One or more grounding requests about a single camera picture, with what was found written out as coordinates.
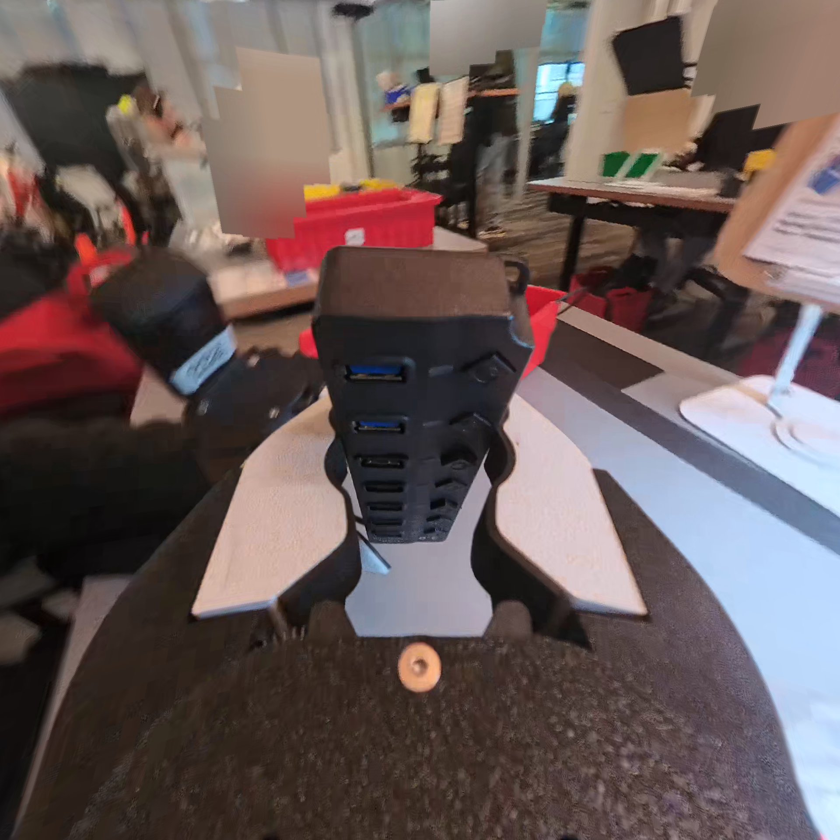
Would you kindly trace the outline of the long wooden table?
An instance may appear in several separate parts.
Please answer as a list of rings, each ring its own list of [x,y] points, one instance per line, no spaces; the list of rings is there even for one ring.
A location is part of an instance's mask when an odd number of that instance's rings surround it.
[[[549,212],[570,219],[559,279],[562,291],[569,289],[576,273],[587,221],[654,230],[667,238],[714,239],[738,201],[714,191],[645,181],[632,185],[561,177],[528,182],[526,189],[545,195]]]

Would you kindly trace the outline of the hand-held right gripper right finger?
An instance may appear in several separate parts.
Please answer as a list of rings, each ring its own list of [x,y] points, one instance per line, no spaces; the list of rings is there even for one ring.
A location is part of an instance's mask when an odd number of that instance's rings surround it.
[[[588,645],[583,616],[645,621],[648,606],[589,459],[519,395],[484,463],[490,483],[471,570],[494,613]]]

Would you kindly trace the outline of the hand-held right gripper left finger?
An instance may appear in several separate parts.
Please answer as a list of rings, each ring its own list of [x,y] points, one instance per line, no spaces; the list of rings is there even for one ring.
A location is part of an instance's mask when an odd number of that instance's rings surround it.
[[[358,533],[322,396],[247,457],[199,585],[192,615],[280,606],[308,618],[344,603],[361,577]]]

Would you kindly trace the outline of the red chair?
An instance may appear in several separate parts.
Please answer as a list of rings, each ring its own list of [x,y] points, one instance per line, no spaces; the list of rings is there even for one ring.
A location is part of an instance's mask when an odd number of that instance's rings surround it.
[[[89,293],[134,256],[91,252],[60,279],[33,253],[2,253],[1,418],[127,418],[142,364],[91,309]]]

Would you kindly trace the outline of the cardboard box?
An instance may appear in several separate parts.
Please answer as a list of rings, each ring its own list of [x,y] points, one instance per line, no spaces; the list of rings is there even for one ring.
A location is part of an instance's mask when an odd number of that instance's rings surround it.
[[[696,101],[682,87],[625,99],[617,151],[677,153],[692,141]]]

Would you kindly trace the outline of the paper flip chart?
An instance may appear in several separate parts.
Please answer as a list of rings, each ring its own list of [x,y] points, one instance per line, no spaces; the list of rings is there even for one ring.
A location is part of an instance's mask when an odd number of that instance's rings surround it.
[[[464,139],[469,78],[458,77],[441,85],[438,93],[438,145],[455,145]]]
[[[438,112],[438,98],[441,85],[426,82],[412,90],[407,125],[407,142],[410,144],[429,144],[435,134]]]

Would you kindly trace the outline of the white document stand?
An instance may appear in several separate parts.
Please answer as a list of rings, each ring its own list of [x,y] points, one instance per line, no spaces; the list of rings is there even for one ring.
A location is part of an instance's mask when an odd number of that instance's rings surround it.
[[[825,314],[816,304],[801,305],[772,377],[747,377],[691,397],[679,406],[682,416],[722,443],[732,439],[737,427],[766,428],[798,459],[838,471],[838,402],[795,384],[795,373]]]

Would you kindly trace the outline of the black usb hub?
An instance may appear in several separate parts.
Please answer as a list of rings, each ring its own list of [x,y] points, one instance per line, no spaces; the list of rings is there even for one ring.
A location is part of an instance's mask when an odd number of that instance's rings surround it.
[[[372,543],[445,541],[535,347],[525,261],[340,246],[311,330]]]

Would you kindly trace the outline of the large red plastic bin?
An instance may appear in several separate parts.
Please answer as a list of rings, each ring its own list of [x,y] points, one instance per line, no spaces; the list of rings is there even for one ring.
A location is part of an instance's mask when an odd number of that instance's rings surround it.
[[[442,197],[408,187],[344,192],[306,202],[293,219],[291,238],[266,240],[266,253],[282,272],[319,268],[340,246],[421,248],[434,242]]]

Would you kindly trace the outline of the black panel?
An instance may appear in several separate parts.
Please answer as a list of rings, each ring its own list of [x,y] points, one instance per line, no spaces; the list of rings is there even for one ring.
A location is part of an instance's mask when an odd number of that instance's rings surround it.
[[[612,39],[616,63],[629,97],[686,85],[681,16],[626,29]]]

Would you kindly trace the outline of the small red plastic bin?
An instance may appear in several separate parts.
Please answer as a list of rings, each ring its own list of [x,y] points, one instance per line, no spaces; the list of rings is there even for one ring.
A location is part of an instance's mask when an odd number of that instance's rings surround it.
[[[459,275],[408,272],[321,278],[302,355],[320,363],[330,392],[386,385],[499,385],[509,393],[539,365],[557,321],[560,294],[510,284],[497,259],[468,259]]]

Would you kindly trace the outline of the wood edged side table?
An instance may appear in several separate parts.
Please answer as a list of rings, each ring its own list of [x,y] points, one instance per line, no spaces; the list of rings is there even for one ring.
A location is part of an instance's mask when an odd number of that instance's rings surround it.
[[[213,294],[226,320],[240,321],[311,305],[317,296],[317,288],[317,281],[310,280],[292,287],[253,292],[222,289],[215,290]]]

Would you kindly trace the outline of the green bin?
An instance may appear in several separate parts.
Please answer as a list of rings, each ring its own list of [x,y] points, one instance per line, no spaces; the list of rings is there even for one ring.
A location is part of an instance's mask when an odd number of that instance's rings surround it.
[[[657,150],[607,153],[602,157],[601,178],[612,181],[649,181],[664,158],[664,152]]]

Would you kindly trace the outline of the person's left forearm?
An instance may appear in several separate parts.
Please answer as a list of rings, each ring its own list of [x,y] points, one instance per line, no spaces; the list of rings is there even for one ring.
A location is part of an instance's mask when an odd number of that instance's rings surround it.
[[[2,574],[24,560],[63,585],[135,573],[212,486],[176,423],[6,424]]]

